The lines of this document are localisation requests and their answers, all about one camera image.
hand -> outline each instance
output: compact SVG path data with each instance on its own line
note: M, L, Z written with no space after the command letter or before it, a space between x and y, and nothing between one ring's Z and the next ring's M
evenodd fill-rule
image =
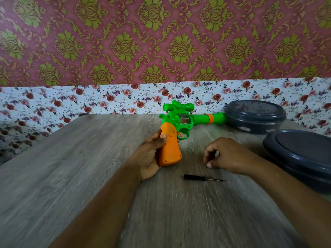
M138 167L141 181L152 177L161 168L157 150L166 143L166 135L160 136L161 130L148 137L129 157L125 165Z
M248 175L260 159L261 157L232 138L220 137L206 147L204 164L208 168L221 168L235 174Z

toy gun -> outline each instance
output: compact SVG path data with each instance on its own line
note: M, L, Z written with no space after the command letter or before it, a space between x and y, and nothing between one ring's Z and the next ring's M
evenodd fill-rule
M223 124L226 121L225 113L191 115L194 104L181 104L175 100L171 104L164 104L163 110L168 114L160 114L162 118L161 134L167 135L167 141L159 154L159 165L168 166L178 162L182 158L177 138L186 139L190 136L190 130L198 124Z

dark blue plastic lid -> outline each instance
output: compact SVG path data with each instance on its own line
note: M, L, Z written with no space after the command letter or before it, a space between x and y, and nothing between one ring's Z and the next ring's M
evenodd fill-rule
M331 179L331 138L301 130L278 130L263 140L265 149L299 173Z
M251 123L281 123L286 119L286 111L279 105L259 100L237 100L225 108L226 115Z

wooden table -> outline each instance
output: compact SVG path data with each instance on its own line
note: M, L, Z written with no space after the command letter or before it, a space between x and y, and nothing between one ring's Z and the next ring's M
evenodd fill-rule
M0 247L46 247L160 124L157 115L84 115L0 166ZM303 129L291 121L282 128ZM304 247L254 181L205 168L205 146L220 136L264 153L264 136L194 127L180 142L182 160L138 188L121 247Z

black screwdriver handle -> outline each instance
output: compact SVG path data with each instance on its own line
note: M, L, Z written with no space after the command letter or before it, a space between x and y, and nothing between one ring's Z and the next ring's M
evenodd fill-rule
M205 177L196 176L196 175L188 175L188 174L184 175L184 179L206 181Z

